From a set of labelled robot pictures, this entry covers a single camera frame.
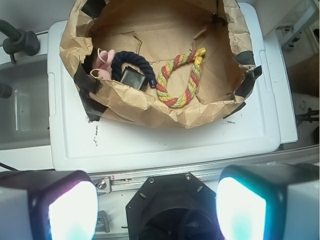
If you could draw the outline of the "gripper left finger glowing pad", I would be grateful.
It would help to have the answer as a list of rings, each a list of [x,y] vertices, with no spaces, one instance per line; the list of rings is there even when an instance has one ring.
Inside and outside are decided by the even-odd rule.
[[[2,240],[91,240],[97,218],[97,190],[84,171],[0,174]]]

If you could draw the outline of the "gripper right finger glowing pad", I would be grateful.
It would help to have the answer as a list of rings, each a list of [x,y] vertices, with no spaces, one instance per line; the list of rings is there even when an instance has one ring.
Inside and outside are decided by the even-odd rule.
[[[216,213],[226,240],[318,240],[320,167],[229,165],[217,185]]]

